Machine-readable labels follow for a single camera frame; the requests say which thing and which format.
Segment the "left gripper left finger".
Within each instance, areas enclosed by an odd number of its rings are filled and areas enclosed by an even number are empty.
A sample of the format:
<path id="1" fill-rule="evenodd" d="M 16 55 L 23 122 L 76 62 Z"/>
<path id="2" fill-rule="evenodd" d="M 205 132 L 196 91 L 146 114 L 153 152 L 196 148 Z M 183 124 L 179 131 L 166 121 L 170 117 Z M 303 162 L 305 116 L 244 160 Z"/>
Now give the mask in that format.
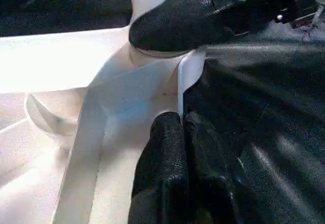
<path id="1" fill-rule="evenodd" d="M 128 223 L 187 223 L 187 160 L 176 112 L 153 121 L 138 160 Z"/>

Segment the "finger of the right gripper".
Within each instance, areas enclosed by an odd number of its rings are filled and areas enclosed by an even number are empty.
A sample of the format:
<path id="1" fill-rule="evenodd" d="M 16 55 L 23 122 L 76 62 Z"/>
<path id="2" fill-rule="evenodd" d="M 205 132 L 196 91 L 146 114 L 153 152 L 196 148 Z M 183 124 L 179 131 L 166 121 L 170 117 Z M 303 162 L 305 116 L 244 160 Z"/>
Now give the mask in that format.
<path id="1" fill-rule="evenodd" d="M 223 42 L 232 37 L 227 18 L 238 0 L 165 0 L 138 17 L 130 43 L 141 50 L 176 52 Z"/>

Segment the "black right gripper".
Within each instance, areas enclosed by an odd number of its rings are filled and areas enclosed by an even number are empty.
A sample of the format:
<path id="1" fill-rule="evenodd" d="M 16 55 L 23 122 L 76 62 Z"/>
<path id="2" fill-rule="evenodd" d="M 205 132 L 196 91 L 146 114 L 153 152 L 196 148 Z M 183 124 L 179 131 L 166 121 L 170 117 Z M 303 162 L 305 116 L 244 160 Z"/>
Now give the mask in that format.
<path id="1" fill-rule="evenodd" d="M 261 30 L 269 22 L 309 26 L 320 15 L 316 0 L 246 0 L 237 6 L 236 32 Z"/>

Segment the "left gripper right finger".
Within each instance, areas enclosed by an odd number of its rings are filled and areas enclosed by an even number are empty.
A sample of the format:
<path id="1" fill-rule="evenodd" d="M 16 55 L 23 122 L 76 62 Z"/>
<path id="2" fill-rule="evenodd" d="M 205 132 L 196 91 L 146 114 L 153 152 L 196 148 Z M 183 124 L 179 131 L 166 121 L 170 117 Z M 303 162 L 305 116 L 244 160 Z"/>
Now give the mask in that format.
<path id="1" fill-rule="evenodd" d="M 256 198 L 238 158 L 197 112 L 184 117 L 190 189 L 201 223 L 256 223 Z"/>

